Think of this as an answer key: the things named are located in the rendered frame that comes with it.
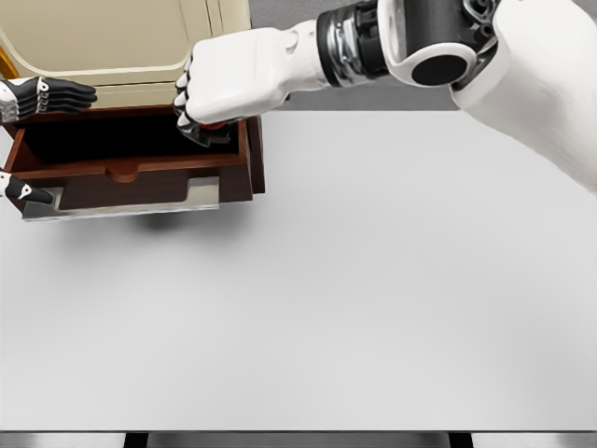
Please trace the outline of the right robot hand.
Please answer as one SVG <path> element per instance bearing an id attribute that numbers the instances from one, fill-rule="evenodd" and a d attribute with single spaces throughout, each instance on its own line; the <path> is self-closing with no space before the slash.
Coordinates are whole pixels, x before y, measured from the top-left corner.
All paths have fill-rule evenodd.
<path id="1" fill-rule="evenodd" d="M 202 125 L 245 119 L 280 106 L 293 85 L 299 34 L 274 28 L 203 40 L 176 80 L 177 128 L 208 147 Z"/>

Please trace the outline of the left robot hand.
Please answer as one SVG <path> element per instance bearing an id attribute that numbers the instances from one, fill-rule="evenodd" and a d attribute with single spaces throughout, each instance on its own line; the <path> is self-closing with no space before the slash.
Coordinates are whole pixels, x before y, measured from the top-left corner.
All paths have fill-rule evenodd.
<path id="1" fill-rule="evenodd" d="M 0 126 L 38 114 L 87 110 L 97 101 L 96 90 L 75 81 L 52 77 L 0 79 Z M 0 198 L 52 204 L 53 196 L 0 168 Z"/>

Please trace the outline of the cream cabinet body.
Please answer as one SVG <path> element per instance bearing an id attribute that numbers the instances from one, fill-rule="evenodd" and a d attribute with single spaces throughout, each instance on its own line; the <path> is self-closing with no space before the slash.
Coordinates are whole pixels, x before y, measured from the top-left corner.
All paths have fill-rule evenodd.
<path id="1" fill-rule="evenodd" d="M 0 79 L 91 86 L 80 112 L 173 107 L 195 43 L 250 26 L 248 0 L 0 0 Z"/>

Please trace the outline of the red button switch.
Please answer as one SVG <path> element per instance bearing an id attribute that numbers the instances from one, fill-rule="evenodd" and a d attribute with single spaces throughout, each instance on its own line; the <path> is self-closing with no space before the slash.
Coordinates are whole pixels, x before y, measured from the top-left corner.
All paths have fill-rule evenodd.
<path id="1" fill-rule="evenodd" d="M 229 122 L 201 124 L 201 138 L 211 144 L 228 144 L 231 140 L 231 124 Z"/>

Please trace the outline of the brown wooden drawer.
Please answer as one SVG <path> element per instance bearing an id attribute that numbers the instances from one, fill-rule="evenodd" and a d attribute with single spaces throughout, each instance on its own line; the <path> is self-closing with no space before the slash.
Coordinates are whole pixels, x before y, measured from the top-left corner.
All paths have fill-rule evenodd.
<path id="1" fill-rule="evenodd" d="M 169 105 L 50 113 L 6 125 L 6 171 L 53 196 L 13 200 L 27 221 L 172 213 L 250 202 L 264 192 L 262 123 L 231 123 L 228 144 L 201 146 Z"/>

